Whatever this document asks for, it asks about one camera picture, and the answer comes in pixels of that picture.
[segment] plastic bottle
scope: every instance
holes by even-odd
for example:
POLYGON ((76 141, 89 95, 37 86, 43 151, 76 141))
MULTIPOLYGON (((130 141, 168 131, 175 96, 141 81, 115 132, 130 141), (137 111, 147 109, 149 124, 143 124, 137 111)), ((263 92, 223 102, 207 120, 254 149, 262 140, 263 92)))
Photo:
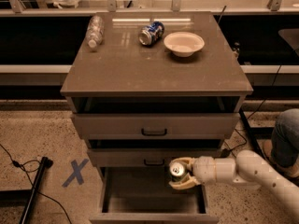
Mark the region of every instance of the plastic bottle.
POLYGON ((94 15, 88 24, 86 31, 86 42, 91 49, 96 49, 103 41, 104 21, 98 16, 94 15))

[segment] silver can lid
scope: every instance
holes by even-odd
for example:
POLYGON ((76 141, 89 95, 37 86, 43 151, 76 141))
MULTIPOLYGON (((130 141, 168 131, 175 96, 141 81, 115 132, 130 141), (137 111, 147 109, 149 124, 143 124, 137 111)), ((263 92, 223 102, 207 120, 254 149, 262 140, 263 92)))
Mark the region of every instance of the silver can lid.
POLYGON ((141 31, 139 33, 139 41, 142 45, 145 45, 145 46, 150 45, 151 44, 151 35, 150 35, 150 33, 148 31, 145 31, 145 30, 141 31))
POLYGON ((170 169, 170 174, 175 177, 180 177, 186 174, 185 166, 178 161, 171 163, 169 169, 170 169))

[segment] blue tape x mark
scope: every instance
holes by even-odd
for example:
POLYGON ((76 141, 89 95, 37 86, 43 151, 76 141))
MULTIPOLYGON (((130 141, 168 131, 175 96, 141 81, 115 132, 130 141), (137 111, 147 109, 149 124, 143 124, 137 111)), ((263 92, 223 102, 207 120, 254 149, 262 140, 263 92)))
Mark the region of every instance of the blue tape x mark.
POLYGON ((77 164, 77 161, 72 161, 72 167, 74 169, 74 172, 71 176, 69 176, 66 181, 63 183, 63 187, 66 188, 75 178, 77 179, 78 183, 81 185, 84 183, 83 177, 81 175, 81 169, 85 166, 85 164, 88 162, 88 159, 85 159, 80 165, 77 164))

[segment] concrete floor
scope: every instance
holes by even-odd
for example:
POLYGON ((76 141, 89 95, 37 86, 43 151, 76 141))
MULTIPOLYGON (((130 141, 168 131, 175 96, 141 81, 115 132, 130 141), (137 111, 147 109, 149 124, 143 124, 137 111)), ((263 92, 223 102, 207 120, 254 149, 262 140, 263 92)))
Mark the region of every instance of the concrete floor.
MULTIPOLYGON (((245 102, 243 109, 249 115, 260 102, 245 102)), ((262 112, 250 118, 254 126, 273 125, 280 111, 299 107, 299 102, 266 102, 262 112)), ((89 217, 96 215, 102 183, 90 161, 81 169, 83 183, 76 179, 65 188, 63 183, 73 173, 71 161, 80 165, 88 159, 86 145, 79 139, 70 119, 71 111, 66 101, 7 101, 0 100, 0 143, 9 151, 13 160, 25 163, 46 156, 54 161, 47 170, 41 192, 57 200, 64 207, 72 223, 90 223, 89 217)), ((234 132, 226 141, 230 148, 243 142, 234 132)), ((234 151, 251 149, 249 142, 234 151)), ((15 168, 8 154, 0 148, 0 190, 29 189, 31 185, 26 174, 15 168)), ((35 163, 26 165, 34 170, 35 163)), ((227 223, 294 223, 284 206, 267 189, 248 190, 216 184, 206 187, 209 214, 219 217, 221 224, 227 223)), ((23 206, 0 202, 0 223, 19 223, 23 206)), ((37 195, 36 207, 31 222, 69 223, 63 209, 54 201, 37 195)))

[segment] cabinet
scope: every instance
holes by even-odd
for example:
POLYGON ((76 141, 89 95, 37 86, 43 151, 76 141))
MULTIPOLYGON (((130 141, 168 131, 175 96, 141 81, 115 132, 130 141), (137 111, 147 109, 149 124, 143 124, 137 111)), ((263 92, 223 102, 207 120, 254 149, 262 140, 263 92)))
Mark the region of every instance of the cabinet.
POLYGON ((61 89, 88 155, 103 180, 92 223, 217 223, 203 187, 172 190, 168 163, 181 156, 220 155, 252 93, 209 12, 100 13, 104 42, 83 42, 61 89), (192 32, 204 48, 176 57, 163 40, 143 47, 139 30, 164 23, 164 36, 192 32))

